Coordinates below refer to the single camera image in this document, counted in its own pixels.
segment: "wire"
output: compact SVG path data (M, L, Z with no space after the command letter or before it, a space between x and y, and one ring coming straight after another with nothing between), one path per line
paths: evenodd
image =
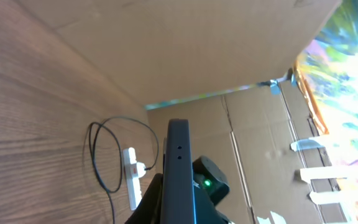
M112 199L111 199L110 194L116 193L121 188L121 184L122 184L122 167L123 166L122 166L121 146L119 144L118 138L109 128L105 127L105 125L104 125L104 124L106 124L108 121L110 121L112 119L126 119L126 120L129 120L129 121L139 123L139 124L145 126L146 128L148 128L153 133L153 135L155 137L155 140L157 142L157 155L155 156L155 160L154 160L154 163L152 164L152 166L150 166L148 168L145 168L145 170L150 170L150 169L153 169L153 167L155 167L155 165L157 163L158 154L159 154L159 151L160 151L160 146L158 144L158 137L155 134L155 132L153 131L153 129L150 128L150 126L148 126L147 124L145 124L145 123L143 123L143 122L141 122L141 121L139 121L137 119L134 119L134 118L130 118L130 117L127 117L127 116L113 116L113 117L110 117L108 119L105 119L102 123L92 122L91 124L89 124L88 129L87 129L87 132L89 133L89 135L88 135L88 144L89 144L89 153L90 153L91 159L92 159L93 171L94 171L94 174L96 176L96 179L99 182L99 185L103 188L103 190L106 192L107 196L109 197L109 202L110 202L110 206L111 206L111 213L112 213L112 223L115 224L116 223L116 217L115 217L115 214L114 214L114 205L112 203ZM94 136L94 139L93 139L93 142L92 142L92 127L94 125L97 125L98 129L96 130L96 133L95 133L95 136ZM117 147L118 147L118 151L119 151L119 160L120 160L119 182L118 182L117 187L114 190L110 190L106 186L106 184L103 182L103 180L102 180L102 178L101 178L101 176L99 174L98 167L96 165L96 143L98 141L99 132L100 132L100 130L102 128L105 129L114 138L114 140L115 140L115 142L117 144Z

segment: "wooden floor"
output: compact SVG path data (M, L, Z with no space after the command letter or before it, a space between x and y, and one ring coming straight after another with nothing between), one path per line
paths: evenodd
M111 223L108 198L83 154L87 125L145 110L15 1L0 0L0 223ZM111 124L122 147L151 165L150 133ZM102 135L97 163L118 183L117 147ZM146 190L153 171L142 179ZM131 214L125 181L112 195L117 223Z

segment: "power cord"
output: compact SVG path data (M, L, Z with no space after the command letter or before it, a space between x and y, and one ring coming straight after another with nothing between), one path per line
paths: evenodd
M153 133L154 138L157 142L157 155L155 156L155 160L154 163L150 166L145 168L145 170L150 170L153 169L153 167L155 167L156 163L157 163L157 158L158 158L158 154L160 152L160 146L158 144L158 137L156 135L156 133L153 131L152 128L150 128L150 126L148 126L147 124L139 121L138 119L134 119L134 118L130 118L127 116L113 116L110 117L108 119L105 119L102 123L99 122L92 122L91 124L89 124L87 132L88 132L88 144L89 144L89 153L91 155L91 159L92 159L92 166L93 166L93 171L94 174L99 182L99 185L103 188L103 190L106 192L107 196L109 197L109 201L110 201L110 206L111 206L111 213L112 213L112 223L115 224L116 223L116 217L114 214L114 205L112 204L112 199L110 194L116 193L120 188L121 188L121 183L122 183L122 152L121 152L121 146L119 144L118 138L117 136L109 129L107 128L104 124L106 124L108 121L112 120L112 119L125 119L128 121L133 121L135 123L141 124L143 126L145 126L147 129L149 129L151 131L151 133ZM96 130L93 142L92 142L92 128L94 125L97 125L98 128ZM101 129L105 129L115 140L117 147L118 147L118 151L119 151L119 165L120 165L120 171L119 171L119 182L118 182L118 186L114 189L114 190L110 190L109 188L107 188L106 184L103 182L100 174L99 174L99 170L98 167L96 166L96 143L98 141L98 135Z

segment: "black cable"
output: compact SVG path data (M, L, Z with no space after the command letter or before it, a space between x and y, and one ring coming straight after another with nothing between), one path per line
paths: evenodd
M99 123L99 122L92 122L91 124L89 124L88 126L88 131L89 131L89 135L88 135L88 144L89 144L89 153L91 155L91 159L92 159L92 166L93 166L93 170L94 170L94 174L99 182L99 185L104 189L104 191L106 192L107 196L109 197L109 202L110 202L110 206L111 206L111 213L112 213L112 223L115 224L116 223L116 217L115 217L115 214L114 214L114 205L112 204L112 199L111 199L111 196L110 194L113 194L113 193L116 193L120 188L121 188L121 183L122 183L122 152L121 152L121 146L119 144L119 141L118 141L118 138L117 136L107 127L105 127L104 124L106 124L106 122L112 120L112 119L126 119L126 120L129 120L129 121L133 121L133 122L136 122L136 123L139 123L143 126L145 126L146 128L148 128L154 135L155 137L155 140L157 142L157 155L155 157L155 160L154 160L154 163L151 167L148 167L148 168L145 168L145 170L150 170L152 169L156 163L157 163L157 158L158 158L158 153L160 151L160 147L159 147L159 144L158 144L158 137L157 135L155 134L155 132L153 131L152 128L150 128L150 126L148 126L147 124L137 120L137 119L134 119L134 118L130 118L130 117L126 117L126 116L113 116L113 117L110 117L108 119L105 119L102 123ZM94 139L93 139L93 144L92 144L92 127L94 125L98 125L98 129L96 130L96 134L94 136ZM98 170L98 167L96 166L96 143L98 141L98 136L99 136L99 132L100 130L104 128L115 140L116 144L117 144L117 147L118 147L118 151L119 151L119 160L120 160L120 175L119 175L119 182L118 182L118 186L116 187L116 189L114 190L110 190L109 188L107 188L106 184L103 182L100 174L99 174L99 170Z

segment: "white power strip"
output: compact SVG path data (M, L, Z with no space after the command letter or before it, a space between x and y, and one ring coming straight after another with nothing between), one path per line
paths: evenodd
M127 179L129 205L131 210L135 210L142 200L139 178L146 174L146 166L143 162L136 161L136 153L133 147L123 150L124 169Z

